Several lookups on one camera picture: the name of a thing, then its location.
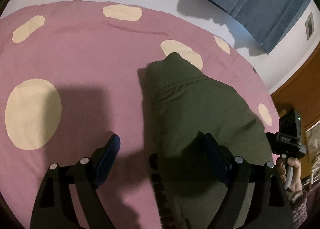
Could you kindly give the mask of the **patterned purple sleeve forearm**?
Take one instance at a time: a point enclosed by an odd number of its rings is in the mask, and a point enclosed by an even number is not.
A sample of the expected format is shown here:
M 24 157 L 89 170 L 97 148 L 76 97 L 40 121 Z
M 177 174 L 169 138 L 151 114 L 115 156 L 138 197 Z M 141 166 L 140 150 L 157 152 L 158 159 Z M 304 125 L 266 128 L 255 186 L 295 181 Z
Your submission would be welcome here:
M 286 192 L 293 214 L 293 228 L 299 228 L 306 221 L 307 214 L 307 192 L 301 190 L 297 192 Z

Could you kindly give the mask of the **person right hand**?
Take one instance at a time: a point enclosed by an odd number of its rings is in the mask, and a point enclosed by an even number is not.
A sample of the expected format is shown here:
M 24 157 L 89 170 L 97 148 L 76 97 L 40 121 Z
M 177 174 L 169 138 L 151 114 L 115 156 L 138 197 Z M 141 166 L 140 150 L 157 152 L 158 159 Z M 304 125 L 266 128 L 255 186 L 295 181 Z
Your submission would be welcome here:
M 301 182 L 301 162 L 297 158 L 284 159 L 278 157 L 276 160 L 276 170 L 285 184 L 286 189 L 291 192 L 298 192 L 302 190 Z

